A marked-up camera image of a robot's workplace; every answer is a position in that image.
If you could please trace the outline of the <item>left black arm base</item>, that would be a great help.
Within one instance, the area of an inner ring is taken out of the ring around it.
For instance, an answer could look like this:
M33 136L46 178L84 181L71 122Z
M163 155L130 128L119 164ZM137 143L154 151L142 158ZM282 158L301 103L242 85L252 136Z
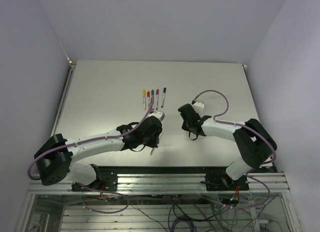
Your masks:
M91 191L86 189L84 186L86 185L90 189L99 190L99 191L111 191L115 192L118 186L118 176L116 172L113 172L109 167L105 166L97 166L94 164L90 164L95 173L95 180L90 182L89 184L85 184L83 182L75 182L71 186L71 190L73 192L88 192Z

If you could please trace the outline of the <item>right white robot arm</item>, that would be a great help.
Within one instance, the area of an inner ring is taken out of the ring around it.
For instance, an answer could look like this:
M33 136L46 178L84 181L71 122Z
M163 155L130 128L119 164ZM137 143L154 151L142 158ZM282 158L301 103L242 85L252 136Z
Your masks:
M219 137L236 143L240 156L226 168L225 175L220 178L220 184L226 190L233 189L241 176L260 167L268 158L276 157L278 146L257 119L235 123L208 115L200 116L195 102L181 106L178 112L183 119L181 128L189 134L196 137Z

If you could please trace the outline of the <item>green marker pen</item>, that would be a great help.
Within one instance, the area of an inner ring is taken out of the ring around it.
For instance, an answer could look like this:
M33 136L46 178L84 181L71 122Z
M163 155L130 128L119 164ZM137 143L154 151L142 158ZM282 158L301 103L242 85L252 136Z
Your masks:
M154 110L154 96L151 95L151 108Z

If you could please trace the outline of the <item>orange marker pen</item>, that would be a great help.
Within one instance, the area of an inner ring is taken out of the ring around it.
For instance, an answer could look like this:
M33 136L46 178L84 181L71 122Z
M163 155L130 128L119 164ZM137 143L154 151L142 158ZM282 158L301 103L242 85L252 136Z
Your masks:
M152 148L151 152L149 155L153 155L154 151L155 151L156 148Z

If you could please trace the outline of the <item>pink marker pen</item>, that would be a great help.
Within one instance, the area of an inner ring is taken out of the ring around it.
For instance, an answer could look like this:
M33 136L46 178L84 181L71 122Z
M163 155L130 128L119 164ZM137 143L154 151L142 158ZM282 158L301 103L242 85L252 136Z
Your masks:
M155 109L158 110L159 108L159 95L156 95L156 100L155 100Z

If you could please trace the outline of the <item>yellow marker pen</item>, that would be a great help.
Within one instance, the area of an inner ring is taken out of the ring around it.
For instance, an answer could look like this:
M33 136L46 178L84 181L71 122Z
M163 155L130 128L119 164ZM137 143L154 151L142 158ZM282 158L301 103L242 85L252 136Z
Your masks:
M147 109L147 102L146 102L146 90L145 89L142 90L142 94L143 94L143 109L146 110Z

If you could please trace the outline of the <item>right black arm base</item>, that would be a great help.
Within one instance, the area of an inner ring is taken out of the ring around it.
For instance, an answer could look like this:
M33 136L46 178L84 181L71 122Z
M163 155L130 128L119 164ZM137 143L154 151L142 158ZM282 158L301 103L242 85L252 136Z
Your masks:
M226 167L204 167L205 177L201 180L207 191L248 191L249 185L245 175L238 180L232 180L226 174Z

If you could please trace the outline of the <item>red marker pen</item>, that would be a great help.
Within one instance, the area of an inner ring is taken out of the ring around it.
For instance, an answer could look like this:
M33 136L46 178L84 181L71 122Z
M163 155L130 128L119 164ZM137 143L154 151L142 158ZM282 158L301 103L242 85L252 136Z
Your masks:
M147 109L150 108L150 104L151 104L151 98L147 97Z

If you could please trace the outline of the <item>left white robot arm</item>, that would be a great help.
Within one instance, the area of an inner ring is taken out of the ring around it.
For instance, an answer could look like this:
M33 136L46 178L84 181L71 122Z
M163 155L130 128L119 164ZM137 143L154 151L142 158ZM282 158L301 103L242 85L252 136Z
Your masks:
M62 134L54 134L34 155L37 179L44 186L69 179L96 191L102 185L98 167L82 165L79 161L106 152L158 147L164 117L164 113L154 111L141 122L120 125L109 132L82 139L66 139Z

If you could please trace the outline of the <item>white marker pen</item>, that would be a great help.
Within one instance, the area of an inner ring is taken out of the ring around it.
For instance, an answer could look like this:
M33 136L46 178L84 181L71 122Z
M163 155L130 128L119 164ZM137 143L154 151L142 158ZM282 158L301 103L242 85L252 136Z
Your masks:
M165 104L165 97L166 97L166 93L162 93L163 94L163 97L162 97L162 102L161 102L161 108L164 107L164 104Z

